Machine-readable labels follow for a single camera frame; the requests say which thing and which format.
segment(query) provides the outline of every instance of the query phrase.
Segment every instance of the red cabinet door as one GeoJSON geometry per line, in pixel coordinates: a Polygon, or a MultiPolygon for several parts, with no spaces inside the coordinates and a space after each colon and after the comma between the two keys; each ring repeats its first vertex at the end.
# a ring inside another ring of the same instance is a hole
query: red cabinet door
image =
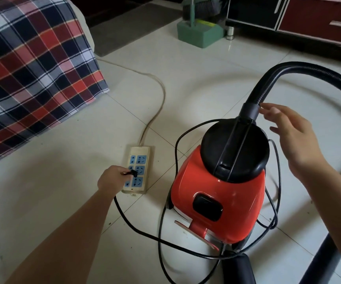
{"type": "Polygon", "coordinates": [[[290,0],[279,30],[341,43],[341,0],[290,0]]]}

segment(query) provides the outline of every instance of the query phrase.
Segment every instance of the gray rug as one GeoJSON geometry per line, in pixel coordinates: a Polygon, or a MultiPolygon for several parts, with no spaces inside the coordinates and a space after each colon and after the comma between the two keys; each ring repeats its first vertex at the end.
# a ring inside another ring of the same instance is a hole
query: gray rug
{"type": "Polygon", "coordinates": [[[182,16],[182,11],[155,4],[144,4],[114,19],[90,28],[100,57],[161,28],[182,16]]]}

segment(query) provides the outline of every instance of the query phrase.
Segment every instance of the plaid blanket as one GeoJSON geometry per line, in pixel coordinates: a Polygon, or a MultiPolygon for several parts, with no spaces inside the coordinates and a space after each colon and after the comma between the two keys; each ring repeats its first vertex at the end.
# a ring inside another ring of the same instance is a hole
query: plaid blanket
{"type": "Polygon", "coordinates": [[[0,159],[107,91],[66,0],[0,0],[0,159]]]}

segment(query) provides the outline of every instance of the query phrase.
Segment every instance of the red vacuum cleaner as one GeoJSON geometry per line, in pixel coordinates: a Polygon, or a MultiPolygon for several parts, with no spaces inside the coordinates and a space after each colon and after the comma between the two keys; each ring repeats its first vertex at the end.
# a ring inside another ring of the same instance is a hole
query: red vacuum cleaner
{"type": "MultiPolygon", "coordinates": [[[[126,223],[135,232],[158,242],[160,264],[170,283],[174,283],[165,270],[161,244],[206,259],[216,259],[212,271],[200,283],[206,283],[222,260],[224,283],[256,283],[248,256],[245,252],[277,226],[281,200],[281,173],[277,148],[264,131],[256,125],[259,104],[264,101],[277,79],[287,73],[300,73],[324,80],[341,90],[341,75],[325,67],[305,62],[286,62],[272,67],[260,79],[238,115],[234,119],[218,119],[199,124],[178,138],[175,145],[176,177],[169,191],[160,220],[158,237],[136,229],[125,217],[116,200],[117,208],[126,223]],[[216,122],[205,133],[198,146],[178,171],[177,145],[193,129],[216,122]],[[275,206],[265,187],[265,166],[269,158],[269,141],[276,151],[279,170],[279,191],[275,206]],[[269,226],[257,218],[267,195],[274,210],[269,226]],[[178,211],[192,219],[188,227],[176,222],[197,238],[219,250],[218,256],[191,251],[161,239],[163,216],[166,209],[178,211]],[[251,244],[244,247],[256,221],[265,228],[251,244]],[[221,242],[217,248],[205,239],[209,233],[221,242]]],[[[300,283],[328,284],[340,254],[328,235],[310,264],[300,283]]]]}

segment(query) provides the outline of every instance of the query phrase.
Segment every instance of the vacuum cleaner lid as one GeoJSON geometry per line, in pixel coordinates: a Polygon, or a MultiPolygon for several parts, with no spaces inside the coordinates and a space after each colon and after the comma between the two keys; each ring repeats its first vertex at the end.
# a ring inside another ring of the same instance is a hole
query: vacuum cleaner lid
{"type": "Polygon", "coordinates": [[[268,138],[252,120],[241,117],[222,120],[203,136],[201,158],[207,171],[220,180],[250,181],[268,162],[268,138]]]}

